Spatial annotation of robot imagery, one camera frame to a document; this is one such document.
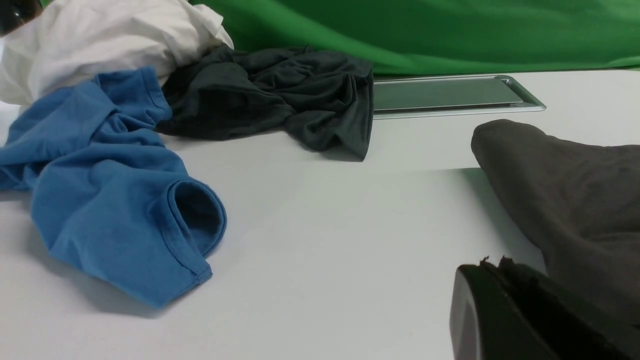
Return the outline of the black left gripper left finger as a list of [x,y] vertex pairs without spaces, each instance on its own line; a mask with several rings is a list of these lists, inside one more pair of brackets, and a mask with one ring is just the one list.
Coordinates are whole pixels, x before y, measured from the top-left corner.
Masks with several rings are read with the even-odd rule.
[[491,263],[457,267],[449,315],[455,360],[557,360]]

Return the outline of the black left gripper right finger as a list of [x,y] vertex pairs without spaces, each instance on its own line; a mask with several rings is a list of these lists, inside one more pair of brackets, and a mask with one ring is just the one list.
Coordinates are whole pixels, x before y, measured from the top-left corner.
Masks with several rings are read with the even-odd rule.
[[560,360],[637,360],[639,330],[536,269],[503,257],[497,267],[516,312]]

